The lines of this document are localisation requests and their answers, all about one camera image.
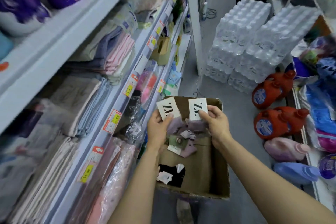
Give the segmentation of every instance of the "red detergent bottle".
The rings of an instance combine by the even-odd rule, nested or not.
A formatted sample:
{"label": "red detergent bottle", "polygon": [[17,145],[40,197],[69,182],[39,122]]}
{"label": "red detergent bottle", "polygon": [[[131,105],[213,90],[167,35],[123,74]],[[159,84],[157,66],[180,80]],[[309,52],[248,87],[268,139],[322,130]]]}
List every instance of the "red detergent bottle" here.
{"label": "red detergent bottle", "polygon": [[280,83],[280,87],[282,89],[282,94],[279,96],[278,99],[282,99],[285,96],[287,96],[287,94],[289,93],[289,91],[292,90],[292,88],[293,88],[293,80],[294,80],[295,76],[296,76],[296,72],[294,70],[289,70],[286,73],[274,73],[274,74],[270,74],[266,78],[266,80],[273,79],[275,82],[279,82]]}
{"label": "red detergent bottle", "polygon": [[271,140],[288,132],[290,114],[273,109],[260,112],[254,118],[254,130],[261,139]]}
{"label": "red detergent bottle", "polygon": [[266,109],[282,94],[280,83],[266,80],[259,84],[252,93],[252,103],[258,109]]}
{"label": "red detergent bottle", "polygon": [[274,108],[274,110],[290,114],[290,118],[288,120],[288,133],[286,133],[285,136],[300,133],[301,128],[306,123],[306,117],[309,114],[309,110],[306,108],[296,109],[290,106],[280,106]]}

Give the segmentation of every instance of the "cardboard box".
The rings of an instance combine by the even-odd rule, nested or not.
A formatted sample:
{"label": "cardboard box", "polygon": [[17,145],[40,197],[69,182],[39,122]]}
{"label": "cardboard box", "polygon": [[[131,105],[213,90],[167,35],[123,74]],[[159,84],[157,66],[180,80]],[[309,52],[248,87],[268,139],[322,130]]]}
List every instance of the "cardboard box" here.
{"label": "cardboard box", "polygon": [[156,60],[158,65],[167,65],[169,62],[172,43],[169,37],[160,37],[157,48],[154,49],[151,59]]}
{"label": "cardboard box", "polygon": [[[189,116],[189,99],[174,97],[180,110],[182,119]],[[207,98],[208,105],[215,105],[222,110],[219,99]],[[160,157],[160,164],[185,166],[185,176],[181,188],[157,182],[157,188],[177,192],[185,200],[200,200],[207,198],[228,199],[230,197],[229,168],[223,156],[213,147],[211,137],[203,137],[195,141],[197,152],[183,158],[169,150],[165,150]]]}

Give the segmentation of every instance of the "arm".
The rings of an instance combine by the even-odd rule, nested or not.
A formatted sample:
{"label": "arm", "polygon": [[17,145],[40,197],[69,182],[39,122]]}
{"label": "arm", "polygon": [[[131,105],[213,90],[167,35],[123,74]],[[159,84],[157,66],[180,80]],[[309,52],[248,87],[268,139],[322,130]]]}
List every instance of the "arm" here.
{"label": "arm", "polygon": [[273,172],[243,146],[236,142],[229,131],[228,118],[222,111],[209,106],[199,112],[209,123],[212,142],[257,205],[269,224],[336,223],[336,216],[317,200]]}
{"label": "arm", "polygon": [[154,111],[147,125],[146,151],[108,224],[151,223],[154,189],[159,172],[159,150],[166,140],[171,120],[172,117],[168,116],[162,122],[159,111]]}

